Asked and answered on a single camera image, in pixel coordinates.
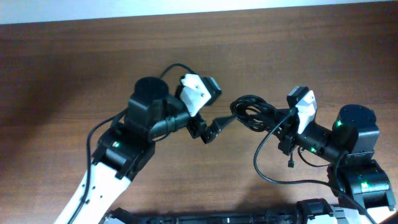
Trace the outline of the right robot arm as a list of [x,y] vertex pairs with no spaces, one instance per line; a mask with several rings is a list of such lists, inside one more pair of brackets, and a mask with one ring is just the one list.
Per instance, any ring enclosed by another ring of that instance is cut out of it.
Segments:
[[327,185],[340,205],[370,216],[396,208],[391,182],[373,158],[379,134],[374,111],[354,104],[340,109],[330,129],[289,114],[275,132],[284,154],[299,147],[327,161]]

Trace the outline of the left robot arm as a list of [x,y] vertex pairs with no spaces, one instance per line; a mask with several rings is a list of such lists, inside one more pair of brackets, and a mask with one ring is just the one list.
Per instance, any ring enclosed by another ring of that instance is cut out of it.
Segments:
[[88,153],[88,169],[57,223],[99,223],[114,201],[155,153],[155,144],[180,129],[208,144],[234,118],[220,117],[207,125],[200,115],[221,95],[214,78],[185,74],[174,95],[161,78],[144,77],[134,86],[125,110]]

